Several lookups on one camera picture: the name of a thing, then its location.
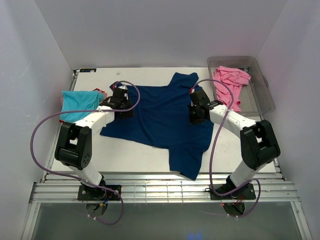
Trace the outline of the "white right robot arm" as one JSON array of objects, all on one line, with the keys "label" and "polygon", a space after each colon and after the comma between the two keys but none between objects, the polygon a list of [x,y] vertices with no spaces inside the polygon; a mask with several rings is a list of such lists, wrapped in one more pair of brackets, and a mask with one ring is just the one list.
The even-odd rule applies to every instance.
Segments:
[{"label": "white right robot arm", "polygon": [[219,197],[237,199],[254,176],[281,154],[281,150],[271,123],[267,120],[255,121],[232,111],[219,100],[210,101],[204,90],[190,90],[191,104],[188,105],[189,121],[200,124],[210,121],[219,128],[214,137],[210,154],[209,173],[212,174],[213,151],[222,128],[227,129],[240,140],[242,161],[227,177],[226,183],[211,191]]}]

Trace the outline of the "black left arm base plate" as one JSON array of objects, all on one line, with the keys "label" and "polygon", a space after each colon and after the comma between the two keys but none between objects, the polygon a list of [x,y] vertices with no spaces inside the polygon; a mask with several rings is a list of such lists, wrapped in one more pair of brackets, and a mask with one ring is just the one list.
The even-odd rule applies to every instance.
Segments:
[{"label": "black left arm base plate", "polygon": [[78,201],[119,201],[120,197],[113,192],[106,191],[105,189],[90,187],[87,185],[80,185],[78,189]]}]

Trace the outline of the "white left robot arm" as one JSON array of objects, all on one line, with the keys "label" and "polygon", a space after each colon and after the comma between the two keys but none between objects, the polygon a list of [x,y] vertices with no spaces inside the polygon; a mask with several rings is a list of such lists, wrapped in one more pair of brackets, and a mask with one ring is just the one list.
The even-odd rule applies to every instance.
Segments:
[{"label": "white left robot arm", "polygon": [[114,86],[112,96],[92,112],[74,123],[65,121],[59,132],[54,157],[80,178],[83,190],[95,200],[107,195],[104,177],[91,163],[93,135],[115,119],[134,116],[126,85]]}]

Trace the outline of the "navy blue t shirt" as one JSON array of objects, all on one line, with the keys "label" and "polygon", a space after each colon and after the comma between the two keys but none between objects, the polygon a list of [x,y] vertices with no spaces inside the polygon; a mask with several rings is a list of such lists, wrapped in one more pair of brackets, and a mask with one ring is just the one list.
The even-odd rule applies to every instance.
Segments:
[{"label": "navy blue t shirt", "polygon": [[189,122],[189,92],[198,79],[195,72],[176,72],[166,86],[129,85],[129,97],[137,103],[134,116],[116,118],[100,135],[167,149],[169,169],[196,180],[214,128],[211,121]]}]

